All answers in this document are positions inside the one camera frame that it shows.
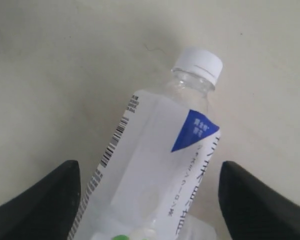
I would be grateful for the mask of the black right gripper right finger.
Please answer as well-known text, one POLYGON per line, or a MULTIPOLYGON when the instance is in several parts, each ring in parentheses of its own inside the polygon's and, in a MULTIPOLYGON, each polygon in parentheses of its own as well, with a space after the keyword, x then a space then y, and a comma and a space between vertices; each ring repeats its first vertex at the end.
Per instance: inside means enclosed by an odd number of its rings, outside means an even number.
POLYGON ((300 240, 300 206, 233 161, 222 163, 218 202, 234 240, 300 240))

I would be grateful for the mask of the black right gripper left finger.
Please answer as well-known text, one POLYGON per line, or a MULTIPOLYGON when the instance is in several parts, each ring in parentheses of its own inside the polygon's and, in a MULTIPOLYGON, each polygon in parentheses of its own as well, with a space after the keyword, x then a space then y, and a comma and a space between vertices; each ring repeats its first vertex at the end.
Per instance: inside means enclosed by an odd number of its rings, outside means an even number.
POLYGON ((0 206, 0 240, 65 240, 80 200, 79 163, 67 160, 0 206))

